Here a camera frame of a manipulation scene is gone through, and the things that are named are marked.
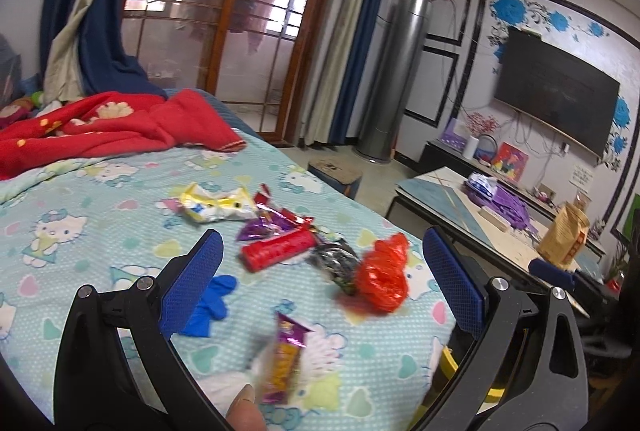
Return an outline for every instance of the brown paper bag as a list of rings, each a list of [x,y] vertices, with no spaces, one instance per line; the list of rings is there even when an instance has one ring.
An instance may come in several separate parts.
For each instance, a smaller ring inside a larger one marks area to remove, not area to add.
[[[587,242],[589,218],[578,207],[564,204],[537,251],[549,263],[566,270]]]

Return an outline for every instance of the fingernail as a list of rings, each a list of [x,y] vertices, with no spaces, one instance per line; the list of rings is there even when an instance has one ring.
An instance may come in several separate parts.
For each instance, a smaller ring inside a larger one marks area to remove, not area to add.
[[[255,390],[251,384],[244,385],[244,388],[240,390],[240,392],[236,395],[236,398],[234,399],[234,401],[229,406],[229,409],[226,411],[226,414],[228,415],[229,413],[231,413],[231,410],[234,408],[234,406],[238,404],[238,402],[240,402],[241,400],[247,400],[251,403],[255,401]]]

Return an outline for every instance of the black tv screen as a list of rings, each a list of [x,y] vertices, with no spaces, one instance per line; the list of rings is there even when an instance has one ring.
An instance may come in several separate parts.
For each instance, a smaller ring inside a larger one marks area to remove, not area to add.
[[[510,29],[495,98],[602,156],[619,88],[588,62]]]

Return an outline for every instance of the bed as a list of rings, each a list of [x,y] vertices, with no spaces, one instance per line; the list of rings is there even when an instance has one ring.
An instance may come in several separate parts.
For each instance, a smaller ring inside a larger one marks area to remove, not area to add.
[[[238,260],[242,223],[194,225],[177,212],[191,182],[209,191],[266,183],[273,198],[315,217],[329,239],[345,237],[358,252],[398,228],[342,196],[262,141],[204,94],[247,141],[236,154],[197,147],[101,159],[62,160],[0,182],[0,353],[31,399],[52,418],[52,383],[60,335],[82,284],[98,291],[129,287],[185,254],[209,227],[222,234],[218,274],[238,287],[223,297],[228,315],[210,337],[174,335],[194,378],[224,413],[229,394],[269,362],[274,312],[313,332],[300,382],[287,405],[262,405],[270,430],[390,430],[407,426],[431,384],[454,319],[426,266],[420,241],[405,269],[409,297],[392,315],[370,315],[303,257],[259,273]],[[145,400],[158,405],[130,335],[121,333]]]

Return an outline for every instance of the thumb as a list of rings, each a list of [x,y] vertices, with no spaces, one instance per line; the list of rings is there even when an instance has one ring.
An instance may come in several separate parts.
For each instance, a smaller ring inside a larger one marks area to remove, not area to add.
[[[247,384],[229,406],[226,421],[236,431],[267,431],[267,424],[254,400],[255,390],[251,384]]]

